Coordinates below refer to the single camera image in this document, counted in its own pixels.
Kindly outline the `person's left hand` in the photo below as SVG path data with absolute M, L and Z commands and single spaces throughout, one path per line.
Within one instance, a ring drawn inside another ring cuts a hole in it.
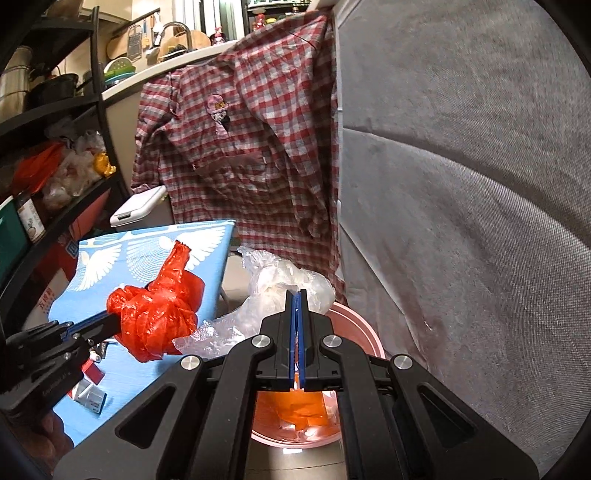
M 51 410 L 36 426 L 9 425 L 27 453 L 50 475 L 60 460 L 73 450 L 72 439 L 65 433 L 62 419 Z

